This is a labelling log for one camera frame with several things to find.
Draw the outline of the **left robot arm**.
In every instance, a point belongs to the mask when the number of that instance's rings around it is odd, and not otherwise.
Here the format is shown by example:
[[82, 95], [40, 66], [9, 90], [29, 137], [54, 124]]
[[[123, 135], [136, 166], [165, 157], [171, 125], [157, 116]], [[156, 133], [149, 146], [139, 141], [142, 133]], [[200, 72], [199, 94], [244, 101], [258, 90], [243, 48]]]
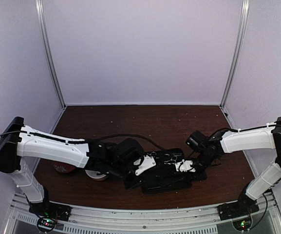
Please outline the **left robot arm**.
[[128, 138], [119, 144], [97, 140], [72, 139], [37, 131], [15, 117], [0, 135], [0, 172], [9, 174], [16, 186], [43, 216], [55, 209], [45, 188], [29, 170], [25, 157], [36, 157], [84, 169], [93, 180], [108, 176], [139, 177], [145, 170], [147, 156], [141, 145]]

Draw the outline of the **aluminium frame post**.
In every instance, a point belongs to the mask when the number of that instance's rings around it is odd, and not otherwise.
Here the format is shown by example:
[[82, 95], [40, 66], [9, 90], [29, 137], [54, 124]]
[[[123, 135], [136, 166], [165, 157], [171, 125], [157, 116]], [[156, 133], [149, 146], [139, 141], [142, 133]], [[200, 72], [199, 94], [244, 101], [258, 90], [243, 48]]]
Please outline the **aluminium frame post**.
[[51, 79], [53, 81], [54, 85], [54, 90], [56, 92], [56, 95], [58, 97], [60, 106], [62, 109], [66, 108], [66, 104], [62, 95], [61, 87], [57, 78], [56, 74], [56, 69], [54, 65], [54, 60], [50, 48], [50, 42], [49, 42], [49, 37], [48, 37], [48, 32], [47, 32], [47, 27], [46, 27], [46, 19], [45, 19], [45, 14], [44, 14], [44, 8], [43, 8], [43, 1], [42, 0], [36, 0], [36, 11], [37, 11], [37, 17], [39, 21], [39, 26], [41, 30], [41, 35], [42, 35], [42, 40], [43, 40], [43, 45], [45, 49], [45, 54], [46, 54], [46, 61], [48, 64], [49, 72]]
[[237, 32], [237, 38], [236, 38], [236, 44], [234, 48], [234, 53], [231, 61], [231, 66], [228, 73], [227, 82], [225, 85], [225, 90], [223, 93], [223, 97], [220, 103], [220, 108], [224, 109], [227, 103], [228, 96], [231, 91], [232, 83], [236, 74], [237, 66], [239, 63], [241, 50], [245, 38], [246, 28], [247, 28], [247, 22], [249, 17], [249, 0], [243, 0], [242, 1], [242, 7], [241, 7], [241, 14], [239, 19], [239, 27]]

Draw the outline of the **left aluminium frame post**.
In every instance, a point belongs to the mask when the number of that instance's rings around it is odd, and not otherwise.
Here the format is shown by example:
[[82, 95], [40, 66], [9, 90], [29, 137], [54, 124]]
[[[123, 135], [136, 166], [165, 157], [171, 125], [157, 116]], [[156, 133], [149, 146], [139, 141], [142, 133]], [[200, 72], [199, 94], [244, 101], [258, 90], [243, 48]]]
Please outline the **left aluminium frame post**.
[[37, 11], [37, 17], [39, 21], [39, 26], [41, 30], [41, 35], [42, 35], [42, 40], [43, 40], [43, 45], [45, 49], [45, 54], [46, 54], [46, 61], [48, 64], [49, 72], [51, 79], [53, 81], [54, 85], [54, 90], [56, 92], [56, 95], [58, 97], [60, 106], [62, 109], [66, 108], [66, 104], [62, 95], [61, 87], [57, 78], [56, 74], [56, 69], [54, 65], [54, 60], [50, 48], [50, 42], [49, 42], [49, 37], [48, 37], [48, 32], [47, 32], [47, 27], [46, 27], [46, 19], [45, 19], [45, 14], [44, 14], [44, 8], [43, 8], [43, 1], [42, 0], [36, 0], [36, 11]]

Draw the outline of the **black zip tool case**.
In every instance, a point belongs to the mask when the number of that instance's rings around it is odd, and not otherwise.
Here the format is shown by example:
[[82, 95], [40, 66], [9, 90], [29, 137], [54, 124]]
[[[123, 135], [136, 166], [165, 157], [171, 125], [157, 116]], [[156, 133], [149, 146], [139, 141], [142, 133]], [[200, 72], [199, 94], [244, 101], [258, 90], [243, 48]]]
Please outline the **black zip tool case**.
[[145, 156], [152, 156], [156, 166], [143, 172], [143, 184], [140, 186], [144, 194], [157, 194], [188, 189], [192, 186], [191, 175], [188, 172], [176, 171], [175, 164], [166, 165], [164, 161], [176, 157], [178, 162], [185, 159], [184, 152], [179, 148], [163, 151], [149, 151]]

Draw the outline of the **white ceramic bowl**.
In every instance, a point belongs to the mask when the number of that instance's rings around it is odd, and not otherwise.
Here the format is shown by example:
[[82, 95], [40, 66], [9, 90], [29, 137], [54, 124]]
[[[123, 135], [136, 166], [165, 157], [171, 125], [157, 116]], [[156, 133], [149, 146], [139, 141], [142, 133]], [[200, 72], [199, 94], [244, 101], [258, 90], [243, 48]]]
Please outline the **white ceramic bowl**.
[[85, 170], [86, 175], [94, 181], [104, 181], [108, 178], [107, 175], [101, 174], [98, 171]]

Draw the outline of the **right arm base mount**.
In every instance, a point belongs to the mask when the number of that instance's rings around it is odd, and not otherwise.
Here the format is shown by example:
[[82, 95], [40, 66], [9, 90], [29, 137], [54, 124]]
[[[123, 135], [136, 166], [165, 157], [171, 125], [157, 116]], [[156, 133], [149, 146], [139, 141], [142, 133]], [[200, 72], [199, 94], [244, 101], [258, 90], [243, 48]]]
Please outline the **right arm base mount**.
[[223, 203], [217, 207], [220, 220], [232, 219], [233, 227], [240, 232], [247, 232], [253, 226], [252, 214], [258, 212], [259, 206], [245, 194], [231, 203]]

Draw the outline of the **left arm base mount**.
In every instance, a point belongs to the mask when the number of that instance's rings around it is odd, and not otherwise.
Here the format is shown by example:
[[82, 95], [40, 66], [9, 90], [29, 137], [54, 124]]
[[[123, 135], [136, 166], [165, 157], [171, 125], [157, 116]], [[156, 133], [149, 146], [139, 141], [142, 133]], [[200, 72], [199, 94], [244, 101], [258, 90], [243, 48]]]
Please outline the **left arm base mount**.
[[58, 221], [68, 221], [71, 206], [52, 203], [45, 196], [41, 202], [33, 203], [28, 200], [29, 212], [37, 216], [36, 227], [41, 233], [49, 233], [55, 229]]

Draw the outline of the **red floral plate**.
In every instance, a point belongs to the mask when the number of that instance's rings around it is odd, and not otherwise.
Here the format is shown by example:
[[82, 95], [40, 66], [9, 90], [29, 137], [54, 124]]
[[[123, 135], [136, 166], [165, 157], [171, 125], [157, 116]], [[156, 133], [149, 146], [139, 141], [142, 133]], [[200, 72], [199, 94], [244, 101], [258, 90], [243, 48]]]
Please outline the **red floral plate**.
[[62, 174], [71, 173], [76, 169], [76, 166], [61, 162], [53, 162], [53, 167], [58, 173]]

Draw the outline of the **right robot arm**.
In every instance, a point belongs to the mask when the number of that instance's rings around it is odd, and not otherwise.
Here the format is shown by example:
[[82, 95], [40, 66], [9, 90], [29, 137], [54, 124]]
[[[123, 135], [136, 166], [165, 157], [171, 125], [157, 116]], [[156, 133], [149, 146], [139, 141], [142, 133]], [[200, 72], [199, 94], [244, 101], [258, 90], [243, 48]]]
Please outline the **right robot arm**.
[[198, 174], [225, 154], [255, 149], [276, 151], [274, 161], [246, 186], [234, 204], [234, 211], [238, 215], [246, 214], [253, 207], [254, 201], [281, 180], [281, 117], [275, 122], [250, 129], [222, 128], [210, 136], [195, 131], [186, 140], [186, 144], [198, 156], [184, 160], [177, 166], [177, 170]]

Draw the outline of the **right aluminium frame post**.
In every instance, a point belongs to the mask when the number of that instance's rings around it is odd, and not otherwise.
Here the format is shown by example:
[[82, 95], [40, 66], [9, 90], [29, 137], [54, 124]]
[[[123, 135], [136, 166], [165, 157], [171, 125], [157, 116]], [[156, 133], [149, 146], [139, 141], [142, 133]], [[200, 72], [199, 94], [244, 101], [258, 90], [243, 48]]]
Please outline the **right aluminium frame post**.
[[237, 38], [236, 38], [236, 44], [234, 48], [234, 53], [231, 61], [231, 66], [228, 73], [227, 82], [225, 85], [225, 90], [223, 93], [223, 97], [220, 103], [220, 108], [224, 109], [227, 103], [228, 96], [231, 91], [232, 83], [236, 74], [237, 66], [239, 63], [241, 50], [245, 38], [246, 28], [247, 28], [247, 22], [249, 17], [249, 0], [243, 0], [242, 1], [242, 7], [241, 7], [241, 14], [239, 19], [239, 27], [237, 32]]

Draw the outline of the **aluminium front rail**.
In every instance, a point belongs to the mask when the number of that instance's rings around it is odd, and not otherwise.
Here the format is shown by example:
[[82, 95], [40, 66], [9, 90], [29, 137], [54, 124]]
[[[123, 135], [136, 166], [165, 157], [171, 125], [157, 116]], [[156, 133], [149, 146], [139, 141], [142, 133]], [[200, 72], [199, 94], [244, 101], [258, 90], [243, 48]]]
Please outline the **aluminium front rail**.
[[[102, 209], [68, 204], [68, 221], [57, 222], [49, 234], [281, 234], [281, 213], [272, 192], [258, 199], [259, 211], [221, 220], [217, 207], [222, 203], [192, 208], [159, 210]], [[238, 231], [237, 221], [252, 218], [249, 232]], [[2, 234], [42, 234], [38, 217], [29, 212], [26, 197], [15, 193], [7, 211]]]

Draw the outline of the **silver straight scissors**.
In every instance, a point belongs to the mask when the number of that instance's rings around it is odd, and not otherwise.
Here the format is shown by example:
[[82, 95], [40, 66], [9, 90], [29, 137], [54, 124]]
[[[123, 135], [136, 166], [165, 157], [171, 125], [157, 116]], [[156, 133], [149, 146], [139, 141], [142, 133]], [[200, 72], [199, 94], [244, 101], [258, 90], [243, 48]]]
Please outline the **silver straight scissors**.
[[176, 164], [177, 162], [178, 162], [178, 159], [176, 157], [172, 157], [171, 159], [164, 161], [164, 164], [172, 165], [172, 164]]

